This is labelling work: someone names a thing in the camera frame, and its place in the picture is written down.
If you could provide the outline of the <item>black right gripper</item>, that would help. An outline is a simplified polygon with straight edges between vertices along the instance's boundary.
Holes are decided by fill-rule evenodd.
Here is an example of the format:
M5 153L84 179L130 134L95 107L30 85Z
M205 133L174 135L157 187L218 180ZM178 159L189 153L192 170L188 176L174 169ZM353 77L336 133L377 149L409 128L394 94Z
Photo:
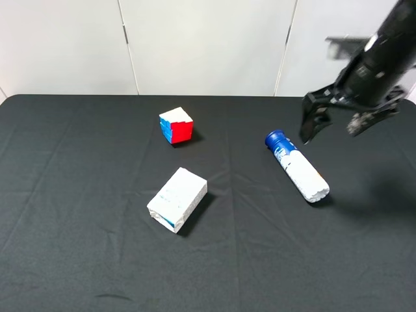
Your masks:
M346 127L353 137L397 115L405 90L396 85L414 63L415 1L398 1L336 82L304 96L299 132L302 143L309 143L332 124L328 109L339 105L375 109L353 115Z

